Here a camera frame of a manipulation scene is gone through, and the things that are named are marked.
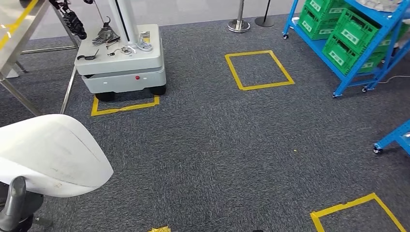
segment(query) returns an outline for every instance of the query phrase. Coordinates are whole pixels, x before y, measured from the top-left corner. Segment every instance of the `green plastic crate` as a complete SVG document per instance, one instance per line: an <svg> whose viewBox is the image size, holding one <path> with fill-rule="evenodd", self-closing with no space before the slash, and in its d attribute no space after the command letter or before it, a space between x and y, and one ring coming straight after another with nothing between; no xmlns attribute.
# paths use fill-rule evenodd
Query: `green plastic crate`
<svg viewBox="0 0 410 232"><path fill-rule="evenodd" d="M355 53L335 35L327 40L322 52L344 75L351 70L360 57L359 53ZM384 57L385 53L373 53L358 73L372 71Z"/></svg>
<svg viewBox="0 0 410 232"><path fill-rule="evenodd" d="M344 10L333 33L355 53L360 54L379 31L379 27L371 19L364 19L351 10Z"/></svg>
<svg viewBox="0 0 410 232"><path fill-rule="evenodd" d="M410 25L402 23L400 32L398 33L397 41L404 35L409 30ZM379 46L376 47L374 52L387 52L387 49L389 48L389 45L391 43L391 38L392 38L392 33L390 32L384 40L379 44Z"/></svg>
<svg viewBox="0 0 410 232"><path fill-rule="evenodd" d="M373 71L381 62L381 60L386 56L385 52L374 52L370 58L363 64L362 68L358 73L368 73Z"/></svg>
<svg viewBox="0 0 410 232"><path fill-rule="evenodd" d="M320 20L339 19L350 7L344 0L306 0L305 6Z"/></svg>
<svg viewBox="0 0 410 232"><path fill-rule="evenodd" d="M300 28L312 40L322 40L329 38L336 27L337 19L322 21L318 19L306 6L303 7L299 16L298 24Z"/></svg>

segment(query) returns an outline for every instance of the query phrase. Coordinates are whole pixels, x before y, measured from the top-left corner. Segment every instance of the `blue shelf frame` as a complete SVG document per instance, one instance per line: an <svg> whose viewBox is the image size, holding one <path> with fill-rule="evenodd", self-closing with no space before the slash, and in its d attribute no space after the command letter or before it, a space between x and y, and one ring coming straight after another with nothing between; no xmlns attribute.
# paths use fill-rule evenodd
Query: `blue shelf frame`
<svg viewBox="0 0 410 232"><path fill-rule="evenodd" d="M386 135L380 141L374 144L373 151L381 152L386 146L392 142L397 142L410 156L410 120L403 123L400 127Z"/></svg>
<svg viewBox="0 0 410 232"><path fill-rule="evenodd" d="M372 42L369 44L367 49L363 52L360 58L357 60L355 65L352 67L350 72L347 75L342 74L339 69L322 53L322 49L326 43L326 40L311 40L298 26L292 22L292 18L294 12L296 10L297 4L299 0L294 0L291 11L289 13L288 19L286 20L285 28L283 29L283 36L284 38L288 38L288 31L290 27L293 27L294 31L312 48L312 50L325 62L325 64L336 74L336 76L341 80L340 85L333 93L333 97L340 97L342 96L343 92L347 87L352 86L364 86L362 90L373 90L378 82L400 61L401 58L410 50L410 41L396 54L393 58L391 54L393 53L394 44L391 43L387 54L390 54L385 59L385 64L381 69L375 69L369 73L357 73L363 64L367 61L367 59L371 56L374 49L382 42L382 40L386 37L386 35L392 31L392 41L396 41L402 19L407 18L406 10L410 5L410 0L403 0L395 12L388 13L388 12L378 12L376 10L372 10L365 6L362 6L356 0L345 0L347 3L355 7L357 10L361 11L362 13L366 14L368 17L372 18L374 21L380 24L381 28L379 32L375 35ZM358 76L366 76L372 75L371 79L362 80L362 81L353 81L354 78Z"/></svg>

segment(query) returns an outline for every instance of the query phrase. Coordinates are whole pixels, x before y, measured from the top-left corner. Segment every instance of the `carpet floor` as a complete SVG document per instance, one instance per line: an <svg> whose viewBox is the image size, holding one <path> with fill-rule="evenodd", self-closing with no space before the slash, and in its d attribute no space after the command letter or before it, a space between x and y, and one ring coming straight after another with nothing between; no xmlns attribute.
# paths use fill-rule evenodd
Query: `carpet floor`
<svg viewBox="0 0 410 232"><path fill-rule="evenodd" d="M231 33L226 21L161 27L167 94L156 106L90 116L93 96L77 76L66 113L102 147L114 175L73 198L47 197L43 232L315 232L310 217L376 193L410 230L410 159L398 145L372 144L410 118L410 78L332 99L339 79L293 31L286 16L272 28ZM69 44L41 39L32 48ZM242 91L226 54L272 50L295 84ZM75 51L24 55L30 73L12 83L45 113L58 113ZM409 74L406 57L390 75ZM286 81L267 54L233 57L244 86ZM0 89L0 126L31 117ZM153 101L119 94L99 109ZM325 231L399 231L375 201L320 218Z"/></svg>

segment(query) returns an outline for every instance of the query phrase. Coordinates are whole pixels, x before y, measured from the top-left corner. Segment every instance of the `white robot body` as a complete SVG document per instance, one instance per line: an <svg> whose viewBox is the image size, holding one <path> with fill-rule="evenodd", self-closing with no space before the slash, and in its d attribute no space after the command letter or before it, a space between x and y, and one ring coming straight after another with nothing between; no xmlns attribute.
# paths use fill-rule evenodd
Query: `white robot body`
<svg viewBox="0 0 410 232"><path fill-rule="evenodd" d="M129 0L109 0L116 31L121 42L106 47L105 44L93 46L92 39L99 29L87 31L88 38L81 42L77 56L91 56L97 50L94 60L83 58L75 60L75 66L82 75L91 93L128 92L166 84L165 65L160 30L156 24L136 25ZM139 49L140 32L149 35L145 38L151 50ZM132 53L123 53L121 48L128 47Z"/></svg>

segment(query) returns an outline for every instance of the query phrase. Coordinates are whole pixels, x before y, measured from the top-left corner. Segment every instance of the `chair backrest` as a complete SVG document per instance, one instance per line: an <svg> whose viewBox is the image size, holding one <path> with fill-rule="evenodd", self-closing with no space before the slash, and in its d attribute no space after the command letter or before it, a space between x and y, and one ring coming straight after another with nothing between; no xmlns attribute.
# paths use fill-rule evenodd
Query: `chair backrest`
<svg viewBox="0 0 410 232"><path fill-rule="evenodd" d="M72 197L105 184L113 169L89 131L66 115L0 128L0 181L23 176L27 191Z"/></svg>

